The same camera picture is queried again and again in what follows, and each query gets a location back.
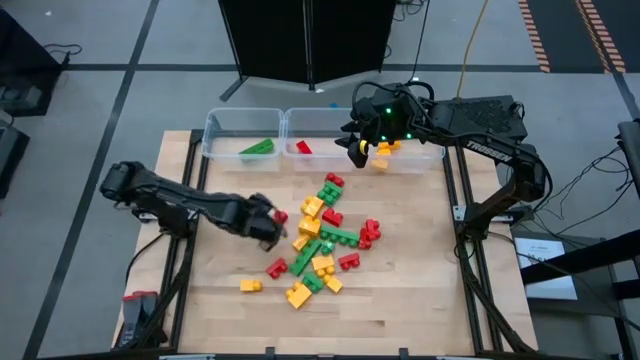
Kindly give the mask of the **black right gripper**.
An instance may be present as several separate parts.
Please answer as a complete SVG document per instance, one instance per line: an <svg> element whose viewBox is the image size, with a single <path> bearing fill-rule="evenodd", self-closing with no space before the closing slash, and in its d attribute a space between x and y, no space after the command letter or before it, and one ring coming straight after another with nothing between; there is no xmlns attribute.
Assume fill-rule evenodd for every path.
<svg viewBox="0 0 640 360"><path fill-rule="evenodd" d="M381 141L380 104L374 95L358 100L352 109L352 121L342 126L348 137L338 138L334 143L348 148L348 156L361 169L369 157L369 150Z"/></svg>

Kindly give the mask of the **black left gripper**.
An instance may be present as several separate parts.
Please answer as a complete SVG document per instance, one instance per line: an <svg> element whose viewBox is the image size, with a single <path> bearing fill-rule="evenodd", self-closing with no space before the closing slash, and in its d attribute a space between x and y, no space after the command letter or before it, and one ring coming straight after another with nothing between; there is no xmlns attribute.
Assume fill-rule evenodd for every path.
<svg viewBox="0 0 640 360"><path fill-rule="evenodd" d="M277 208L263 194L254 193L248 199L230 201L222 215L222 227L241 237L267 237L259 240L263 251L271 251L285 236L285 229L274 232L274 216Z"/></svg>

